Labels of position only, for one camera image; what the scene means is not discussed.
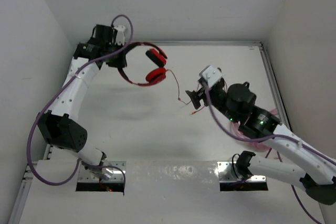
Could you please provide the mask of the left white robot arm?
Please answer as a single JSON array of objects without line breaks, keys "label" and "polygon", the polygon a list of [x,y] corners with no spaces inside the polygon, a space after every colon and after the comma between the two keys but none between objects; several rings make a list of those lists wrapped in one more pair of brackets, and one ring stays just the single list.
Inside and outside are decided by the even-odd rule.
[{"label": "left white robot arm", "polygon": [[70,152],[89,165],[98,166],[104,153],[90,143],[88,133],[78,124],[79,111],[88,88],[103,65],[99,58],[125,44],[123,25],[96,25],[87,42],[80,42],[73,54],[63,92],[48,105],[38,121],[44,140]]}]

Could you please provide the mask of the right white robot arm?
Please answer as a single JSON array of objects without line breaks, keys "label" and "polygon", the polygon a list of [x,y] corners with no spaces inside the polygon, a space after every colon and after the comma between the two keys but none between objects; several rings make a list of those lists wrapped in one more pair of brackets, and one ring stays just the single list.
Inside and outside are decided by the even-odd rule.
[{"label": "right white robot arm", "polygon": [[199,83],[200,90],[186,92],[194,108],[204,103],[211,114],[217,110],[239,124],[242,142],[262,143],[291,160],[290,164],[269,161],[243,151],[233,165],[236,177],[265,175],[300,188],[321,204],[335,204],[335,160],[294,135],[275,115],[256,106],[257,96],[250,91],[249,82],[232,84],[228,89],[223,78],[212,87],[202,80]]}]

